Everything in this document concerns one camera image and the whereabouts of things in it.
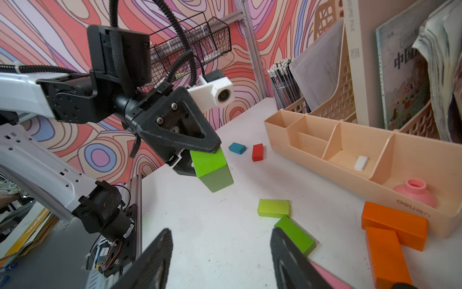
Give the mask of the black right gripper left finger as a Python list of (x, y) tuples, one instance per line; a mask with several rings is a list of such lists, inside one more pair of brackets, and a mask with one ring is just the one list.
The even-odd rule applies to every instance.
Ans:
[(172, 253), (172, 232), (165, 228), (112, 289), (165, 289)]

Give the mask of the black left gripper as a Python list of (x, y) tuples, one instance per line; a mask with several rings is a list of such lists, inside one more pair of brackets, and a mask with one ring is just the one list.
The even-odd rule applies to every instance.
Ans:
[(149, 145), (182, 176), (196, 177), (190, 151), (215, 153), (221, 139), (184, 87), (139, 92), (122, 102), (122, 120), (128, 130)]

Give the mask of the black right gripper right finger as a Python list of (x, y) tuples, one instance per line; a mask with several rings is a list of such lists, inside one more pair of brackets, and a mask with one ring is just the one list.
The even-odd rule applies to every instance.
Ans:
[(332, 289), (281, 228), (270, 240), (278, 289)]

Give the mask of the dark green block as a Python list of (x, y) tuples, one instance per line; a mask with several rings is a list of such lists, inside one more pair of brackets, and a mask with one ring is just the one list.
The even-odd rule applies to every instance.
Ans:
[(221, 148), (215, 153), (190, 151), (197, 178), (215, 193), (234, 183), (231, 171)]

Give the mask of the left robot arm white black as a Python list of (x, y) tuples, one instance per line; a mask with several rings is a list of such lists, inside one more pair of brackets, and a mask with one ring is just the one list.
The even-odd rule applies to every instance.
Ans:
[(25, 133), (18, 113), (32, 113), (68, 124), (98, 123), (115, 115), (124, 129), (145, 142), (181, 175), (194, 175), (190, 151), (215, 153), (221, 140), (203, 112), (233, 98), (221, 71), (199, 86), (174, 87), (176, 71), (195, 57), (187, 38), (185, 53), (149, 91), (150, 38), (114, 26), (87, 29), (91, 69), (78, 73), (55, 66), (1, 66), (1, 166), (35, 186), (89, 233), (110, 241), (130, 236), (136, 220), (122, 210), (119, 190), (72, 169)]

